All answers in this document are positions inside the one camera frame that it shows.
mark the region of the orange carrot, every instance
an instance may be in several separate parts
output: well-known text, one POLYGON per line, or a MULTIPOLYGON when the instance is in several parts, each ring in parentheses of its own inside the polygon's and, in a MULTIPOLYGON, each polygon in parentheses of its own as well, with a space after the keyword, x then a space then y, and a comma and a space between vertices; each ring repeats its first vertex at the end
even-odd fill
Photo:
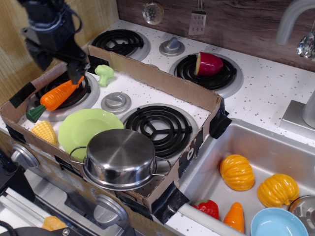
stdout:
POLYGON ((48 93, 44 94, 40 99, 40 104, 46 107, 47 111, 57 109, 70 95, 78 88, 84 76, 82 76, 77 85, 74 85, 71 80, 55 87, 48 93))
POLYGON ((38 107, 26 112, 26 118, 35 123, 44 111, 54 111, 70 97, 83 80, 84 76, 80 78, 77 85, 74 85, 72 81, 69 80, 50 90, 41 97, 40 105, 38 107))
POLYGON ((243 207, 240 203, 234 203, 230 211, 226 214, 223 223, 244 233, 244 215, 243 207))

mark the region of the black tape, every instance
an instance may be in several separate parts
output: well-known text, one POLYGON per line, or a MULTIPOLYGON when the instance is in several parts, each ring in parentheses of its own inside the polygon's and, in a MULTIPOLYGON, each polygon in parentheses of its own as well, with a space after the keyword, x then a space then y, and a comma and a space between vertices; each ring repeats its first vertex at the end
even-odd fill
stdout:
POLYGON ((88 72, 95 74, 95 69, 97 68, 98 65, 108 65, 109 63, 107 60, 104 60, 102 58, 97 58, 94 56, 89 55, 89 61, 90 61, 90 68, 88 70, 88 72))
POLYGON ((80 171, 75 168, 74 166, 72 166, 71 164, 67 163, 66 161, 64 161, 63 159, 61 159, 60 157, 57 157, 55 155, 55 160, 59 163, 61 170, 67 170, 75 175, 77 175, 80 178, 83 178, 80 171))
POLYGON ((197 136, 192 140, 189 150, 185 151, 179 159, 178 176, 182 177, 183 173, 186 171, 187 167, 193 160, 193 157, 198 155, 200 146, 203 143, 203 128, 197 134, 197 136))
POLYGON ((36 88, 32 83, 27 83, 9 101, 15 108, 18 108, 35 90, 36 88))
POLYGON ((144 217, 148 218, 149 220, 153 221, 152 216, 150 215, 149 210, 144 206, 136 202, 135 200, 132 200, 130 198, 127 198, 120 194, 119 192, 116 192, 116 197, 122 201, 124 205, 129 207, 132 211, 143 215, 144 217))
POLYGON ((166 191, 152 204, 153 215, 165 224, 189 199, 171 183, 166 191))
POLYGON ((224 99, 222 99, 218 113, 210 122, 209 132, 211 137, 215 139, 219 138, 231 124, 232 120, 227 115, 228 112, 225 111, 224 99))
POLYGON ((12 129, 8 125, 6 125, 5 127, 7 128, 7 130, 9 131, 10 136, 14 140, 19 141, 20 143, 23 143, 23 144, 29 146, 29 144, 26 142, 23 134, 21 134, 20 132, 16 131, 15 129, 12 129))

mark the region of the blue bowl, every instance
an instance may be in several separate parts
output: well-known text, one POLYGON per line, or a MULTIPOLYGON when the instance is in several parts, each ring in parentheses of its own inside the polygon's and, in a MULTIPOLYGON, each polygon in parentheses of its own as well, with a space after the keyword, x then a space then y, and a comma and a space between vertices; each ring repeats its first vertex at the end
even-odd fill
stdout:
POLYGON ((251 236, 308 236, 302 221, 291 212, 270 207, 252 219, 251 236))

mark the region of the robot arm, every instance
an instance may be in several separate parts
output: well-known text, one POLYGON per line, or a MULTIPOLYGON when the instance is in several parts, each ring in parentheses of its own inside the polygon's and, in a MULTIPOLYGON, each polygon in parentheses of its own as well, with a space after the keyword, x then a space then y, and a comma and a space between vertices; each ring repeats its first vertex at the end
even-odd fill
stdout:
POLYGON ((53 58, 67 63, 70 79, 77 84, 89 67, 87 55, 75 43, 74 35, 82 28, 80 17, 64 0, 18 0, 28 14, 28 28, 21 30, 28 51, 37 65, 46 70, 53 58), (80 20, 74 28, 72 15, 80 20))

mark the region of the pot handle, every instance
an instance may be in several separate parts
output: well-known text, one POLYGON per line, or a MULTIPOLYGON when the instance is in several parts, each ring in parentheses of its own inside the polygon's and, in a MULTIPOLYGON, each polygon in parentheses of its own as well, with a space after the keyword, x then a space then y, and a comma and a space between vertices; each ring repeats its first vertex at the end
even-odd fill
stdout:
MULTIPOLYGON (((169 160, 167 160, 167 159, 165 159, 165 158, 162 158, 162 157, 158 157, 158 156, 156 156, 156 158, 157 158, 157 159, 161 159, 161 160, 163 160, 163 161, 167 161, 167 163, 168 163, 168 165, 169 165, 169 170, 171 170, 172 165, 171 165, 171 163, 169 162, 169 160)), ((166 174, 152 174, 151 172, 150 172, 150 175, 152 175, 152 176, 166 176, 166 174)))
POLYGON ((83 162, 79 162, 79 161, 74 161, 74 160, 72 160, 72 157, 71 157, 71 155, 74 153, 74 151, 76 151, 77 149, 80 149, 80 148, 87 148, 87 147, 76 147, 74 150, 72 150, 72 151, 70 152, 70 154, 69 154, 69 160, 70 160, 71 162, 73 162, 73 163, 77 163, 77 164, 84 165, 84 164, 85 164, 85 158, 84 158, 83 162))

